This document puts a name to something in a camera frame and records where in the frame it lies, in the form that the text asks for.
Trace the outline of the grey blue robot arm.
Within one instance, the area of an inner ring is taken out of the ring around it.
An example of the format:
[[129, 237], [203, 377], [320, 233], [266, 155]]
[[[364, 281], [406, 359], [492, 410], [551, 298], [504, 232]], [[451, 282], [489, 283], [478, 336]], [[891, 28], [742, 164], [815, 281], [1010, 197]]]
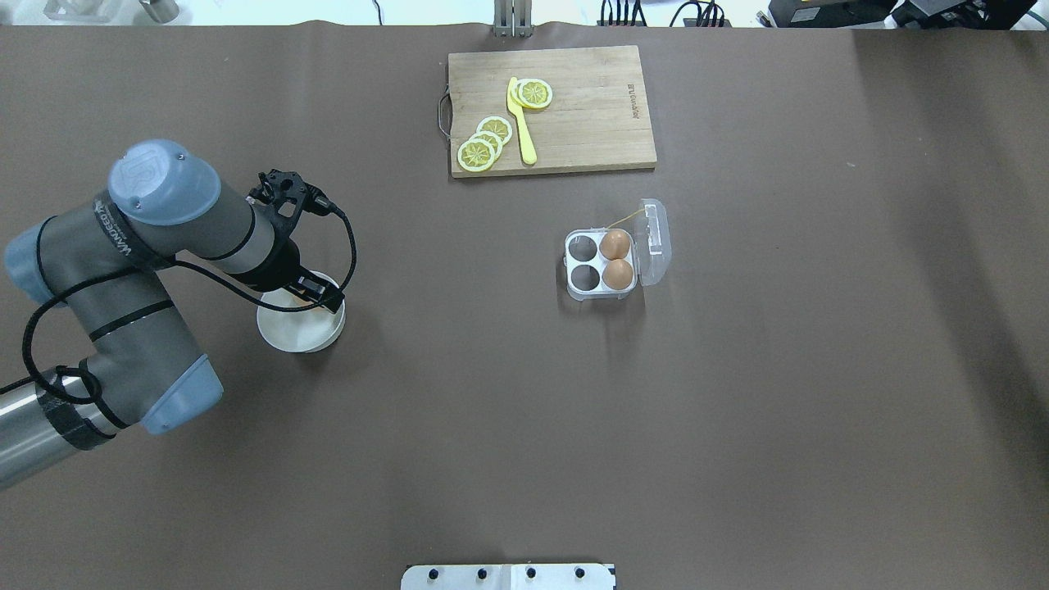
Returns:
[[89, 204], [5, 247], [13, 285], [34, 302], [21, 358], [2, 389], [2, 486], [93, 451], [130, 426], [168, 433], [210, 410], [224, 385], [160, 282], [178, 266], [249, 302], [284, 290], [305, 311], [338, 312], [345, 285], [301, 262], [304, 213], [345, 213], [298, 173], [260, 173], [234, 191], [172, 139], [145, 139]]

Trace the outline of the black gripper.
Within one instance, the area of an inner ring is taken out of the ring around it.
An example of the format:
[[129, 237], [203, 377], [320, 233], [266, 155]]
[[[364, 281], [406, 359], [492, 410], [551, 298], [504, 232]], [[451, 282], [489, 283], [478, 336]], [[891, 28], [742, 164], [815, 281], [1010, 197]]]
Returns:
[[291, 238], [277, 240], [272, 251], [256, 266], [256, 291], [267, 293], [286, 288], [292, 295], [311, 299], [327, 311], [336, 314], [343, 305], [343, 292], [338, 285], [326, 283], [326, 279], [315, 274], [300, 274], [301, 258], [299, 247]]

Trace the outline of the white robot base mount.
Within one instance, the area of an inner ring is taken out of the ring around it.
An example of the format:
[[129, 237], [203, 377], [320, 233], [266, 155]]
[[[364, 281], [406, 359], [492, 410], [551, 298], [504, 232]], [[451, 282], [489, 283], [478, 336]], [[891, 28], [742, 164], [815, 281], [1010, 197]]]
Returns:
[[416, 565], [401, 589], [617, 589], [615, 567], [601, 563]]

